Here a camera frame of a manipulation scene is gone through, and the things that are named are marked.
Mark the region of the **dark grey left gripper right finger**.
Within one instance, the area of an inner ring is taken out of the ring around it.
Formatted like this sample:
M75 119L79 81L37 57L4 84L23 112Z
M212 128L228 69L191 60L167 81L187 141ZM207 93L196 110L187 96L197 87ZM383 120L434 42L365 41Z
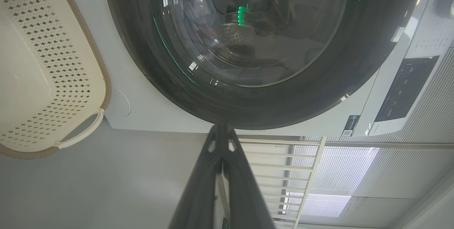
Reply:
M227 169L230 228L274 229L264 198L235 130L222 124L222 160Z

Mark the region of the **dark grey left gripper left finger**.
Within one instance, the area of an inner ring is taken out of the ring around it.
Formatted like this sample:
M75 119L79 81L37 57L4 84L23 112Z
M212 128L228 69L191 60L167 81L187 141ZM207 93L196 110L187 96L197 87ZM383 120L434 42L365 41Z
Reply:
M222 170L222 152L227 142L227 125L211 127L169 229L213 229L215 185Z

